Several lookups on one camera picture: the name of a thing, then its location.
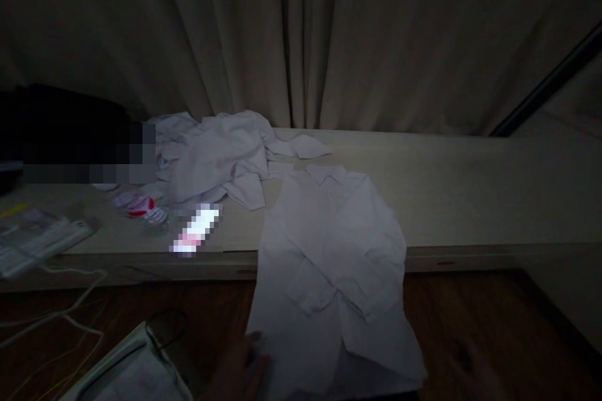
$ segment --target wooden floor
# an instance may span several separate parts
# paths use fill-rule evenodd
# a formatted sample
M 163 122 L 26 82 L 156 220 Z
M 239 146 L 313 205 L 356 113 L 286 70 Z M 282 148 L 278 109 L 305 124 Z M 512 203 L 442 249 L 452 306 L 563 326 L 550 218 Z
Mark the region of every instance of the wooden floor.
M 179 308 L 189 317 L 182 342 L 201 373 L 208 377 L 228 344 L 244 334 L 254 287 L 252 282 L 235 282 L 97 289 L 86 303 L 95 302 L 73 314 L 81 323 L 93 323 L 93 327 L 105 332 L 102 345 L 85 368 L 97 362 L 141 321 L 164 309 Z M 65 290 L 0 295 L 0 320 L 18 320 L 68 307 L 80 293 Z M 599 381 L 509 274 L 409 274 L 404 303 L 429 373 L 420 392 L 422 400 L 461 397 L 446 356 L 450 339 L 467 335 L 490 358 L 513 399 L 602 399 Z M 18 330 L 0 329 L 0 339 Z M 76 346 L 83 334 L 59 319 L 3 350 L 0 399 L 6 400 L 45 362 Z M 51 399 L 56 391 L 41 397 L 76 369 L 96 340 L 88 335 L 74 352 L 34 374 L 14 399 Z

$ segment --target white shirt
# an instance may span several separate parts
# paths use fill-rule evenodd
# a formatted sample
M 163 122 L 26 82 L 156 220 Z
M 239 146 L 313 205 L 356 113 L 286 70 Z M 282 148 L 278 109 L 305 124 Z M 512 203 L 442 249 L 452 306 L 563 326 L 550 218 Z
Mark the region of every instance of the white shirt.
M 172 204 L 213 203 L 228 194 L 249 210 L 265 207 L 261 180 L 282 178 L 293 164 L 269 161 L 275 154 L 309 159 L 330 150 L 301 135 L 276 138 L 259 113 L 220 113 L 197 122 L 188 113 L 149 120 L 156 128 L 157 183 L 149 192 Z
M 403 313 L 406 243 L 365 174 L 310 165 L 265 212 L 248 330 L 272 356 L 268 400 L 416 390 L 426 377 Z

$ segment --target desk surface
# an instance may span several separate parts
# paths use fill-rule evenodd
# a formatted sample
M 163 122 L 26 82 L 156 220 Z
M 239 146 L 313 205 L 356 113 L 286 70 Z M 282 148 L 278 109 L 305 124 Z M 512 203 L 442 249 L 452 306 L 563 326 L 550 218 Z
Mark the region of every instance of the desk surface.
M 405 133 L 276 129 L 284 140 L 315 136 L 332 155 L 295 161 L 342 164 L 369 174 L 397 213 L 408 246 L 602 242 L 602 142 L 546 117 L 512 138 L 443 137 Z M 263 182 L 267 206 L 280 180 Z M 179 229 L 144 238 L 139 224 L 115 214 L 89 185 L 27 185 L 0 199 L 67 211 L 99 221 L 99 229 L 69 254 L 161 253 Z M 248 212 L 224 199 L 211 236 L 215 251 L 256 250 L 263 210 Z

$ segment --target white cable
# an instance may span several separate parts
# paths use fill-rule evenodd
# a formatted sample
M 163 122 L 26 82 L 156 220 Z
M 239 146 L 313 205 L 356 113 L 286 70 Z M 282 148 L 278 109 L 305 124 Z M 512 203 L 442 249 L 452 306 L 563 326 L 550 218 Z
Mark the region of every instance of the white cable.
M 77 327 L 78 329 L 83 330 L 84 332 L 90 332 L 90 333 L 100 335 L 100 336 L 104 335 L 102 331 L 99 331 L 98 329 L 89 328 L 88 326 L 84 326 L 83 324 L 80 324 L 77 321 L 75 321 L 69 315 L 63 315 L 63 318 L 66 319 L 67 321 L 69 321 L 73 326 Z
M 74 272 L 74 273 L 86 274 L 86 275 L 89 275 L 89 274 L 100 274 L 100 277 L 98 279 L 96 279 L 94 281 L 94 283 L 92 285 L 90 285 L 90 287 L 88 287 L 88 289 L 86 289 L 86 291 L 84 291 L 82 293 L 82 295 L 74 302 L 74 304 L 71 307 L 69 307 L 66 310 L 62 310 L 62 311 L 57 311 L 57 312 L 54 312 L 54 313 L 50 313 L 50 314 L 46 315 L 45 317 L 43 317 L 42 319 L 38 320 L 36 323 L 33 323 L 32 325 L 26 327 L 25 329 L 23 329 L 20 332 L 17 332 L 12 337 L 7 338 L 2 343 L 0 343 L 0 350 L 6 348 L 9 345 L 12 345 L 16 340 L 18 340 L 19 338 L 21 338 L 24 335 L 27 335 L 29 332 L 31 332 L 31 331 L 39 328 L 41 325 L 44 325 L 47 322 L 49 322 L 51 320 L 54 320 L 55 318 L 58 318 L 59 316 L 69 315 L 73 310 L 75 310 L 75 309 L 77 309 L 79 307 L 79 305 L 90 294 L 90 292 L 99 283 L 101 283 L 107 277 L 107 275 L 108 275 L 107 272 L 103 271 L 102 269 L 95 269 L 94 271 L 84 271 L 82 269 L 76 269 L 76 268 L 51 269 L 51 268 L 48 268 L 45 265 L 40 265 L 40 268 L 43 269 L 44 271 L 46 271 L 47 273 L 51 273 L 51 274 Z
M 95 301 L 89 302 L 87 304 L 84 304 L 85 306 L 88 305 L 92 305 L 94 303 L 97 303 L 101 301 L 101 299 L 96 299 Z M 102 315 L 102 313 L 105 311 L 105 308 L 107 308 L 108 305 L 108 300 L 104 302 L 102 308 L 98 311 L 98 313 L 96 314 L 96 316 L 94 317 L 94 319 L 91 322 L 91 325 L 94 325 L 96 323 L 96 321 L 98 321 L 98 319 L 100 318 L 100 315 Z M 62 359 L 63 357 L 65 357 L 66 355 L 69 355 L 70 353 L 74 352 L 75 350 L 79 349 L 79 347 L 82 345 L 83 341 L 85 340 L 85 338 L 88 336 L 88 331 L 86 331 L 86 333 L 84 333 L 82 335 L 82 337 L 80 338 L 80 341 L 77 342 L 77 345 L 75 345 L 73 348 L 71 348 L 68 351 L 65 351 L 62 354 L 59 354 L 58 356 L 54 357 L 54 359 L 49 360 L 48 362 L 45 362 L 44 364 L 42 364 L 42 366 L 36 368 L 36 370 L 30 374 L 27 379 L 25 379 L 21 385 L 19 387 L 17 387 L 17 389 L 6 399 L 6 401 L 12 401 L 12 399 L 15 397 L 15 395 L 17 393 L 19 393 L 21 391 L 21 389 L 23 387 L 25 387 L 29 381 L 31 381 L 31 379 L 33 379 L 33 377 L 38 374 L 40 371 L 44 370 L 46 367 L 52 365 L 53 363 L 55 363 L 57 360 Z
M 90 301 L 89 303 L 85 303 L 80 305 L 78 308 L 84 308 L 87 306 L 90 306 L 92 304 L 96 304 L 101 302 L 102 299 L 95 299 L 94 301 Z M 23 318 L 22 320 L 15 320 L 15 321 L 0 321 L 0 328 L 3 327 L 11 327 L 11 326 L 19 326 L 22 324 L 26 324 L 26 323 L 31 323 L 32 321 L 35 320 L 39 320 L 40 318 L 44 318 L 45 316 L 48 316 L 51 314 L 51 310 L 45 311 L 44 313 L 38 313 L 37 315 L 33 315 L 33 316 L 29 316 L 27 318 Z

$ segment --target black pole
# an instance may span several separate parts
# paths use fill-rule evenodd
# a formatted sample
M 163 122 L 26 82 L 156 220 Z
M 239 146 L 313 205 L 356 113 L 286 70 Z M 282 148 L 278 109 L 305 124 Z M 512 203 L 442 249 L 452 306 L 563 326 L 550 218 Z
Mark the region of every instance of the black pole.
M 602 21 L 552 70 L 490 137 L 509 137 L 602 50 Z

